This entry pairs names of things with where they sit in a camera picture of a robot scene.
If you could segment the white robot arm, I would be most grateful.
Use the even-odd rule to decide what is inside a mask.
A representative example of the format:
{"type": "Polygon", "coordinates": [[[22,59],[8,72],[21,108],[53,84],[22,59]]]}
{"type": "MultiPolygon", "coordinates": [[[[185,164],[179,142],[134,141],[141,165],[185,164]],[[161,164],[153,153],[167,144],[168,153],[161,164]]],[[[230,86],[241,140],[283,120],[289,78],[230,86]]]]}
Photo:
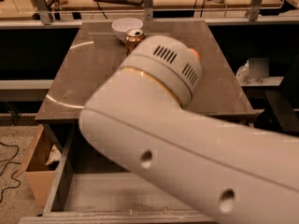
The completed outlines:
{"type": "Polygon", "coordinates": [[[186,110],[195,51],[153,35],[79,116],[100,153],[220,224],[299,224],[299,138],[186,110]]]}

